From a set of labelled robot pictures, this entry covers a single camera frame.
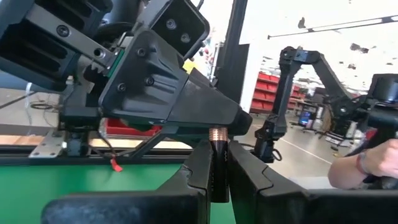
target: copper part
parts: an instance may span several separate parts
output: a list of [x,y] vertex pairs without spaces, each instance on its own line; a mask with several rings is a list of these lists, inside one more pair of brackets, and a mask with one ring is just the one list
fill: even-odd
[[209,129],[210,141],[228,141],[227,128],[210,128]]

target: shelf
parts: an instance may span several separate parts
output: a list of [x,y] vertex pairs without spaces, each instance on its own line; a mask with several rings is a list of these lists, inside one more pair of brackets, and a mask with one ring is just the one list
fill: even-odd
[[276,91],[267,90],[267,89],[265,89],[265,88],[259,88],[259,87],[256,87],[256,90],[259,90],[259,91],[264,91],[264,92],[267,92],[267,93],[276,94]]
[[[262,98],[258,98],[258,97],[253,97],[253,100],[263,101],[263,102],[266,102],[266,103],[274,104],[274,100],[262,99]],[[295,101],[292,101],[292,99],[290,98],[289,103],[295,103]]]
[[267,79],[265,79],[265,78],[257,78],[257,80],[260,81],[260,82],[265,82],[265,83],[270,83],[270,84],[278,85],[278,82],[277,82],[277,81],[267,80]]
[[[270,113],[275,102],[276,91],[278,88],[279,77],[267,75],[259,72],[250,112]],[[296,99],[303,99],[304,95],[299,93],[300,87],[294,86],[289,98],[288,110],[293,110]]]

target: copper cylinder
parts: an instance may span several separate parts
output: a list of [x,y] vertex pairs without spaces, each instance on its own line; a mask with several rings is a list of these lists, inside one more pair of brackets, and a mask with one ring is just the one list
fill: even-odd
[[210,128],[209,140],[213,150],[213,172],[211,178],[211,202],[229,202],[227,176],[228,129]]
[[209,129],[210,141],[228,141],[227,128],[210,128]]

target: person's hand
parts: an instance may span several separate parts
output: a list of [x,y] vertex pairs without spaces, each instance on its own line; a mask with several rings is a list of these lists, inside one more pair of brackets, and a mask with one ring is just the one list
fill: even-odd
[[364,166],[372,175],[398,178],[398,139],[390,139],[365,153]]

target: red storage bin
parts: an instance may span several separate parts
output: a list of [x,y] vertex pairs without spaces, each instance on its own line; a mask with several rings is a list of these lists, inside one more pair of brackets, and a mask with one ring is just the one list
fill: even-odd
[[107,118],[105,120],[106,134],[112,134],[112,135],[151,137],[161,129],[162,129],[161,126],[153,126],[151,130],[138,131],[134,128],[127,127],[119,119]]
[[[251,112],[252,113],[269,113],[272,110],[275,94],[278,88],[279,77],[267,75],[259,72],[254,90]],[[299,93],[299,86],[293,87],[292,96],[294,98],[304,98],[305,95]],[[288,109],[292,110],[295,107],[295,101],[289,102]]]

